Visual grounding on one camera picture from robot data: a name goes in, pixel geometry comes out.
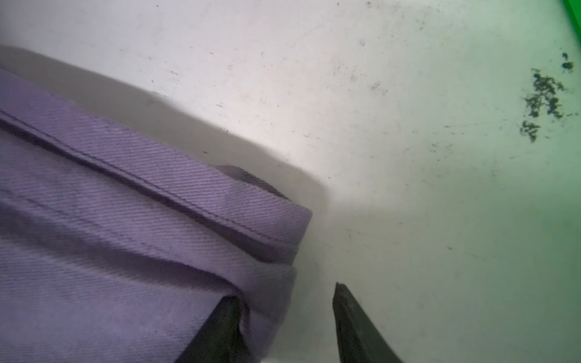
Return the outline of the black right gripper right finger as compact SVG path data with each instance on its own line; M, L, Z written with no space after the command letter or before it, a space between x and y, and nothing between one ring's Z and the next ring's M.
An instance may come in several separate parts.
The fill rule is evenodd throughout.
M341 363L402 363L345 284L332 300Z

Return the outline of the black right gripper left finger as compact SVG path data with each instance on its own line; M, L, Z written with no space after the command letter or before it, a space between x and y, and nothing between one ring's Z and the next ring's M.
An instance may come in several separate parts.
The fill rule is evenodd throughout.
M239 299L234 296L222 298L176 363L235 362L244 345L240 320Z

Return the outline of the purple trousers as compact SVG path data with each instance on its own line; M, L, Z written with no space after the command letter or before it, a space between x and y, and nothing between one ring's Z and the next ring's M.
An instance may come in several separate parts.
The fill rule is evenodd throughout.
M1 360L176 362L240 301L235 362L269 354L312 213L1 73Z

